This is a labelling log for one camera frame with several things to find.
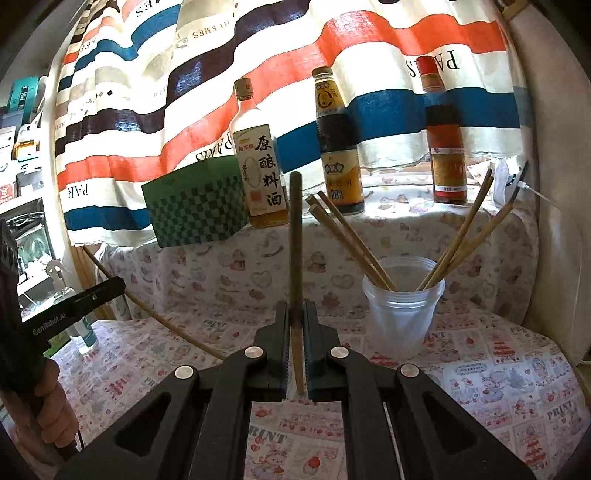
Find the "hand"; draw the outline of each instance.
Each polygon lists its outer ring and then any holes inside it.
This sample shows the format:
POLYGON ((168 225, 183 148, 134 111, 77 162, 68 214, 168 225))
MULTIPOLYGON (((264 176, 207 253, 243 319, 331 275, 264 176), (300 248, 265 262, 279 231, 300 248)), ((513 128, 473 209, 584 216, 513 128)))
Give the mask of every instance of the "hand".
MULTIPOLYGON (((67 401, 66 393, 57 381, 60 367, 53 360, 47 360, 41 382, 35 387, 35 396, 43 397, 43 407, 37 416, 41 427, 41 438, 46 443, 54 443, 56 447, 69 445, 76 437, 78 419, 67 401)), ((17 436, 23 446, 38 456, 39 445, 35 445, 29 426, 31 417, 21 399, 14 393, 4 394, 6 408, 17 426, 17 436)))
POLYGON ((37 417, 41 438, 46 443, 63 448, 74 440, 79 425, 66 393, 57 381, 59 376, 60 367, 53 360, 48 360, 43 378, 35 387, 35 396, 44 397, 43 408, 37 417))

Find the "bamboo stick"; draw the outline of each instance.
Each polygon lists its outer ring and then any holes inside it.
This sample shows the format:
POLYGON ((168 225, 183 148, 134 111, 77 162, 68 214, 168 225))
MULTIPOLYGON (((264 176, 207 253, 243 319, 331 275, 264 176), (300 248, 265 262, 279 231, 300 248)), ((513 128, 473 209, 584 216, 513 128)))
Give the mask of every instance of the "bamboo stick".
POLYGON ((452 261, 453 256, 456 254, 456 251, 457 251, 458 247, 460 246, 460 244, 462 243, 462 241, 464 240, 466 233, 470 229, 470 225, 472 224, 474 217, 478 213, 478 210, 480 209, 482 202, 484 202, 486 194, 491 189, 492 182, 493 182, 492 170, 489 168, 486 172, 486 175, 484 177, 484 180, 482 182, 480 190, 478 191, 478 195, 476 196, 476 200, 474 201, 472 208, 470 208, 470 212, 468 213, 466 219, 464 220, 464 223, 460 227, 460 230, 457 233, 454 241, 448 247, 446 252, 443 254, 443 259, 441 259, 440 262, 438 261, 437 265, 435 265, 435 267, 433 267, 434 271, 433 271, 433 273, 430 273, 431 278, 428 280, 428 282, 423 287, 424 290, 436 285, 441 280, 441 278, 443 278, 443 276, 442 276, 443 273, 445 272, 449 263, 452 261))
MULTIPOLYGON (((326 206, 329 208, 329 210, 332 212, 332 214, 336 217, 336 219, 339 221, 339 223, 343 226, 343 228, 349 234, 349 236, 355 241, 357 246, 361 249, 363 254, 367 257, 369 262, 374 266, 374 268, 378 272, 378 275, 380 277, 382 277, 382 280, 387 285, 388 290, 396 291, 396 285, 394 284, 394 282, 392 281, 392 279, 390 278, 388 273, 384 270, 384 268, 379 263, 378 259, 375 257, 375 255, 372 253, 372 251, 369 249, 369 247, 367 245, 365 245, 364 241, 357 234, 357 232, 355 230, 353 230, 353 227, 349 225, 349 222, 347 222, 347 220, 345 219, 343 214, 339 211, 339 209, 336 207, 336 205, 334 203, 332 203, 332 201, 326 196, 326 194, 322 190, 318 192, 318 196, 326 204, 326 206)), ((308 204, 310 204, 310 202, 309 202, 310 197, 308 197, 306 199, 306 201, 308 201, 308 204)))
POLYGON ((445 272, 441 275, 441 278, 447 277, 453 272, 458 265, 460 265, 474 250, 476 250, 493 232, 493 230, 511 213, 513 210, 513 204, 507 203, 495 217, 488 222, 484 228, 474 237, 474 240, 466 242, 462 248, 457 252, 451 263, 447 266, 445 272))
POLYGON ((337 241, 345 247, 345 250, 351 255, 353 260, 357 263, 361 271, 367 275, 367 277, 372 281, 374 285, 383 290, 387 290, 388 286, 382 280, 382 277, 378 275, 378 273, 374 270, 373 266, 369 263, 369 261, 357 250, 353 243, 345 236, 345 234, 340 230, 340 228, 332 221, 332 219, 328 216, 328 213, 324 211, 324 209, 319 205, 312 205, 309 209, 309 212, 319 221, 323 226, 325 226, 330 233, 337 239, 337 241))
MULTIPOLYGON (((88 249, 87 246, 84 245, 82 248, 84 249, 84 252, 86 253, 86 255, 88 255, 88 257, 90 258, 90 260, 97 266, 97 268, 101 272, 103 272, 107 276, 107 278, 113 278, 113 275, 111 274, 111 272, 109 272, 105 268, 105 266, 96 259, 96 257, 92 254, 92 252, 88 249)), ((201 343, 201 342, 195 340, 193 337, 187 335, 185 332, 183 332, 182 329, 180 329, 179 327, 177 327, 173 323, 169 322, 162 315, 160 315, 158 312, 156 312, 153 308, 151 308, 149 305, 147 305, 144 301, 142 301, 137 296, 135 296, 133 293, 131 293, 129 290, 127 290, 127 288, 125 289, 125 296, 127 298, 129 298, 132 302, 134 302, 144 312, 146 312, 148 315, 150 315, 159 324, 163 325, 168 330, 170 330, 174 334, 181 337, 183 340, 186 340, 191 345, 194 345, 197 348, 203 350, 204 352, 209 353, 209 355, 213 355, 215 358, 219 358, 220 360, 226 359, 226 355, 224 355, 221 352, 218 352, 217 350, 214 350, 213 348, 211 348, 211 347, 205 345, 204 343, 201 343)))
POLYGON ((435 273, 435 270, 437 270, 437 267, 439 267, 439 265, 441 265, 441 262, 443 262, 443 259, 445 258, 446 254, 447 254, 447 248, 443 251, 443 253, 441 253, 441 255, 439 256, 439 260, 437 260, 437 263, 435 264, 435 266, 431 269, 431 271, 423 279, 423 281, 418 286, 416 291, 421 291, 425 288, 425 285, 427 285, 429 280, 431 280, 433 278, 433 274, 435 273))
POLYGON ((300 395, 304 393, 302 269, 301 174, 294 171, 290 174, 290 335, 295 386, 300 395))

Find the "printed tablecloth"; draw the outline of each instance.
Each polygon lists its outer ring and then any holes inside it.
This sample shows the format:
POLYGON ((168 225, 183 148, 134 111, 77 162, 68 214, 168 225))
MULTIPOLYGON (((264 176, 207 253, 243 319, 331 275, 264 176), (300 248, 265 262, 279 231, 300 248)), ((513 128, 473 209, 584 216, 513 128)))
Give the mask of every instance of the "printed tablecloth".
MULTIPOLYGON (((373 363, 399 362, 375 352, 365 335, 369 312, 358 308, 321 323, 342 345, 373 363)), ((244 348, 272 309, 186 306, 168 317, 185 332, 226 353, 244 348)), ((82 358, 68 344, 54 358, 60 381, 80 419, 85 441, 105 430, 175 367, 219 363, 153 319, 96 322, 99 346, 82 358)), ((442 300, 423 351, 411 360, 527 463, 538 479, 552 478, 591 422, 583 393, 559 348, 470 302, 442 300)), ((345 480, 340 404, 313 404, 290 381, 281 404, 253 405, 244 478, 345 480)))
MULTIPOLYGON (((349 222, 378 258, 419 255, 438 259, 456 236, 471 203, 447 206, 433 202, 429 184, 397 186, 382 176, 381 186, 364 190, 365 212, 349 222)), ((415 176, 420 182, 428 176, 415 176)), ((470 202, 478 186, 469 187, 470 202)), ((304 296, 343 316, 363 309, 362 274, 331 234, 304 211, 304 296)), ((490 196, 472 224, 476 235, 498 209, 490 196)), ((122 277, 127 288, 158 312, 184 304, 273 308, 288 298, 288 226, 266 230, 246 227, 223 242, 159 248, 107 246, 102 261, 122 277)), ((534 285, 538 236, 531 206, 520 203, 491 237, 447 279, 445 296, 470 300, 521 324, 534 285)), ((143 314, 133 305, 133 318, 143 314)), ((129 319, 124 304, 119 319, 129 319)))

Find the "finger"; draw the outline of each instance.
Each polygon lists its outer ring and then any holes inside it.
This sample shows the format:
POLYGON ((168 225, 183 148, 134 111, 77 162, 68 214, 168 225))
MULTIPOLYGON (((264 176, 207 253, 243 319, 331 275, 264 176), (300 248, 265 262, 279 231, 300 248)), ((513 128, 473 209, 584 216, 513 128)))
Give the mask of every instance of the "finger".
POLYGON ((43 408, 37 417, 41 428, 48 427, 60 416, 61 411, 68 405, 66 394, 60 384, 43 399, 43 408))
POLYGON ((70 425, 55 441, 56 447, 64 448, 67 447, 74 441, 76 433, 78 432, 77 425, 70 425))
POLYGON ((58 419, 41 431, 41 437, 47 443, 54 443, 58 441, 60 436, 66 430, 69 429, 78 431, 78 428, 78 419, 76 418, 74 411, 69 405, 66 405, 65 408, 61 411, 58 419))
POLYGON ((41 382, 35 387, 35 395, 37 397, 45 397, 52 392, 56 385, 57 379, 60 376, 60 367, 53 360, 48 359, 45 362, 45 370, 43 371, 43 378, 41 382))
POLYGON ((41 431, 41 438, 46 443, 55 442, 64 431, 70 427, 70 422, 66 412, 60 414, 57 420, 41 431))

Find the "red bottle cap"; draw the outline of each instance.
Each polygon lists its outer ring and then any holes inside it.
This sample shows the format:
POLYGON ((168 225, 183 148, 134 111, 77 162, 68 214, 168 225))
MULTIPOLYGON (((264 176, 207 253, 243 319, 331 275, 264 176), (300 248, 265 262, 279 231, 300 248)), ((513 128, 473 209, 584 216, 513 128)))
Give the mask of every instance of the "red bottle cap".
POLYGON ((427 75, 429 73, 439 73, 437 70, 437 63, 433 57, 424 55, 417 58, 418 72, 421 75, 427 75))

